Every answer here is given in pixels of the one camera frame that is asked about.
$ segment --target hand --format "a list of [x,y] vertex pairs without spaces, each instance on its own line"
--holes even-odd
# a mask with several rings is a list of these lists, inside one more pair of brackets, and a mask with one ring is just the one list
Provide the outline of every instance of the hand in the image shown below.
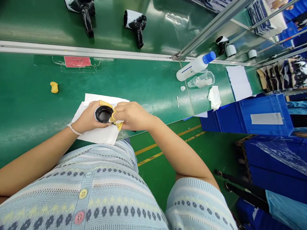
[[293,10],[293,8],[294,8],[294,5],[291,5],[291,6],[287,7],[286,10]]
[[294,133],[295,136],[302,137],[302,138],[307,138],[306,133]]
[[96,121],[94,112],[100,106],[99,101],[93,101],[83,111],[81,116],[71,125],[78,133],[84,133],[96,128],[106,128],[113,125],[112,123],[100,123]]
[[281,1],[275,0],[275,1],[272,3],[272,8],[273,8],[274,10],[278,9],[279,6],[280,6],[280,3],[281,3]]
[[113,117],[116,120],[123,120],[125,123],[122,129],[125,130],[151,130],[158,118],[149,114],[142,106],[136,102],[120,102],[114,108],[116,113]]

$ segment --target white and black hair dryer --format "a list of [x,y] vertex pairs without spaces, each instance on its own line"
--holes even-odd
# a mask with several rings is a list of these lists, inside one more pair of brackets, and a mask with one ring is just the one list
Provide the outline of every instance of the white and black hair dryer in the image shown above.
[[124,27],[132,29],[135,38],[137,40],[138,49],[142,48],[144,45],[142,30],[146,26],[146,16],[142,13],[125,10],[124,13]]
[[220,36],[216,39],[215,43],[218,46],[218,54],[221,56],[226,51],[226,46],[229,44],[228,38],[224,36]]
[[84,22],[86,34],[89,38],[94,37],[91,16],[95,16],[94,0],[65,0],[68,10],[80,13]]

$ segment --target light blue knit cardigan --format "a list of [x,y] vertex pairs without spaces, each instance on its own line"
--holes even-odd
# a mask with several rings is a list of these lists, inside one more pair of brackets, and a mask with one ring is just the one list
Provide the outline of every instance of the light blue knit cardigan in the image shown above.
[[195,178],[175,183],[164,214],[138,175],[132,147],[118,141],[66,154],[49,173],[6,200],[0,205],[4,229],[237,227],[221,192]]

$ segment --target yellow floor line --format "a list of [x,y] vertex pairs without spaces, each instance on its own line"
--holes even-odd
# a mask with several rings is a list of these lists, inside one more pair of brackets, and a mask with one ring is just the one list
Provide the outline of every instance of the yellow floor line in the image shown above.
[[[195,127],[191,128],[191,129],[188,129],[188,130],[186,130],[186,131],[184,131],[182,133],[179,133],[178,136],[182,136],[184,134],[187,134],[187,133],[189,133],[189,132],[191,132],[193,130],[196,130],[196,129],[200,128],[200,127],[201,127],[201,125],[195,126]],[[153,145],[147,146],[146,148],[143,148],[143,149],[141,149],[139,151],[136,151],[135,155],[137,156],[137,155],[139,155],[139,154],[141,154],[143,152],[146,152],[147,150],[153,149],[154,147],[157,147],[157,146],[158,146],[157,144],[153,144]]]
[[[201,132],[201,133],[199,133],[199,134],[197,134],[197,135],[195,135],[195,136],[185,140],[185,142],[189,142],[189,141],[195,139],[196,137],[199,137],[200,135],[203,135],[204,133],[206,133],[206,132]],[[145,163],[147,163],[147,162],[149,162],[149,161],[151,161],[151,160],[153,160],[153,159],[155,159],[155,158],[157,158],[157,157],[159,157],[161,155],[163,155],[163,152],[160,152],[160,153],[158,153],[156,155],[153,155],[152,157],[147,158],[146,160],[141,161],[140,163],[138,163],[138,166],[141,166],[141,165],[143,165],[143,164],[145,164]]]

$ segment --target white plastic bottle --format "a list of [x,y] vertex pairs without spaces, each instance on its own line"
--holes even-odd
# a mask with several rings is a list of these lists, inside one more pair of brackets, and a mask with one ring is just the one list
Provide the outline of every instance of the white plastic bottle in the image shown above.
[[200,55],[195,60],[191,61],[181,70],[176,73],[177,79],[179,81],[184,81],[194,74],[199,73],[200,71],[207,68],[208,64],[216,59],[215,52],[211,51],[206,55]]

